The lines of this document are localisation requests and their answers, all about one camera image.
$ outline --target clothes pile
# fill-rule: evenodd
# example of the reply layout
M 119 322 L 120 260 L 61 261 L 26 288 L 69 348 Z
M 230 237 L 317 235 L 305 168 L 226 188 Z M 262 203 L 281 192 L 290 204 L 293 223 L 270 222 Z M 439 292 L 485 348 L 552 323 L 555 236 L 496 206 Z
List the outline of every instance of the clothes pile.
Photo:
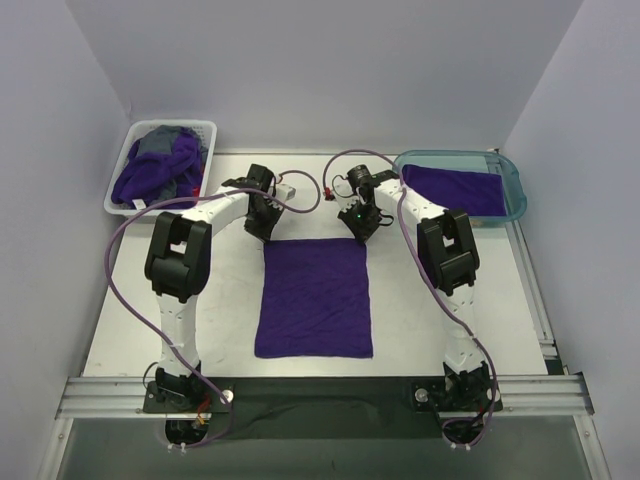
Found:
M 135 208 L 134 200 L 154 205 L 177 197 L 200 194 L 207 148 L 196 132 L 186 127 L 162 125 L 136 140 L 127 155 L 128 163 L 111 193 L 115 204 Z M 190 208 L 181 202 L 165 208 Z

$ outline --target purple clothing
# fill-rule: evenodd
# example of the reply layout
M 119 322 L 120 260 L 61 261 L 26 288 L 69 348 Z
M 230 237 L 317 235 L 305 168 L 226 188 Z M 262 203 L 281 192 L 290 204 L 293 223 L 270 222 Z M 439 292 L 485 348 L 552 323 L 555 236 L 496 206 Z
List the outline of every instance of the purple clothing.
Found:
M 402 174 L 407 185 L 443 207 L 461 208 L 472 217 L 507 215 L 500 175 L 416 165 L 405 165 Z
M 133 200 L 140 198 L 151 205 L 172 179 L 176 182 L 176 197 L 193 196 L 193 189 L 202 184 L 202 154 L 197 137 L 183 129 L 170 153 L 148 151 L 138 155 L 139 146 L 140 140 L 132 145 L 127 156 L 129 163 L 113 186 L 113 203 L 133 206 Z M 193 202 L 184 202 L 167 208 L 193 205 Z
M 255 354 L 371 358 L 367 250 L 350 238 L 274 241 Z

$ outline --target teal plastic bin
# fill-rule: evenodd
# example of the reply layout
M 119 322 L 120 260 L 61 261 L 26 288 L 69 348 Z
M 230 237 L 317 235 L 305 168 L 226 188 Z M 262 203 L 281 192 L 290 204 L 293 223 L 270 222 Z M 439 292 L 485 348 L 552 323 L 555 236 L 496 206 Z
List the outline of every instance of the teal plastic bin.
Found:
M 502 177 L 507 215 L 504 217 L 472 217 L 474 226 L 503 225 L 506 222 L 519 219 L 527 210 L 527 197 L 522 190 L 518 169 L 511 160 L 498 153 L 463 150 L 410 150 L 398 156 L 394 170 L 399 171 L 405 165 L 499 174 Z

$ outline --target gray cloth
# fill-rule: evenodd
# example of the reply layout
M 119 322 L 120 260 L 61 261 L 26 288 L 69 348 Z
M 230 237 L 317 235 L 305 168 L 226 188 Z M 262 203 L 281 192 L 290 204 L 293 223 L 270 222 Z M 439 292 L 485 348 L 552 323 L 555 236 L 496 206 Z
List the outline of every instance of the gray cloth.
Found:
M 161 125 L 155 130 L 147 133 L 144 137 L 140 139 L 140 144 L 138 145 L 138 155 L 142 155 L 143 153 L 153 152 L 153 153 L 164 153 L 170 154 L 172 153 L 173 143 L 176 141 L 176 138 L 183 133 L 184 131 L 191 133 L 195 138 L 198 139 L 198 145 L 200 146 L 200 152 L 202 153 L 202 159 L 207 158 L 208 150 L 206 147 L 202 146 L 202 142 L 200 141 L 200 137 L 196 132 L 194 132 L 190 128 L 186 127 L 174 127 L 170 125 Z M 156 198 L 151 205 L 155 205 L 158 202 L 162 202 L 164 200 L 169 200 L 171 198 L 176 198 L 176 193 L 178 189 L 178 184 L 175 180 L 170 180 L 167 185 L 164 187 L 162 192 L 160 192 L 160 196 Z

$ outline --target robotic arm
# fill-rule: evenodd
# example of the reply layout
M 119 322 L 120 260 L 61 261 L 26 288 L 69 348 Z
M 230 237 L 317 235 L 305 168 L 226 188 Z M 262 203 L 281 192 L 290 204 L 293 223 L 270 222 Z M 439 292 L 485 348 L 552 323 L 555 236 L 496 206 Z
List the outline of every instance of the robotic arm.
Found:
M 260 165 L 251 165 L 246 177 L 227 180 L 216 193 L 239 188 L 269 192 L 283 202 L 295 196 L 292 187 L 276 184 L 274 174 Z M 162 331 L 198 371 L 196 304 L 209 278 L 212 238 L 235 220 L 246 217 L 245 230 L 267 242 L 282 213 L 281 206 L 257 193 L 240 193 L 197 205 L 182 215 L 164 212 L 158 216 L 145 276 L 157 295 Z M 198 404 L 204 395 L 202 383 L 164 342 L 155 380 L 159 391 L 182 400 L 185 407 Z
M 380 226 L 381 212 L 397 211 L 403 187 L 395 172 L 372 175 L 364 165 L 351 169 L 346 180 L 348 187 L 335 187 L 342 187 L 342 193 L 334 191 L 338 218 L 357 241 L 365 243 Z M 405 188 L 402 216 L 410 229 L 417 229 L 420 262 L 440 298 L 475 332 L 473 291 L 480 260 L 469 218 L 462 210 L 447 210 Z M 486 359 L 467 332 L 444 313 L 443 327 L 447 333 L 443 403 L 451 409 L 468 408 L 486 400 L 491 385 Z

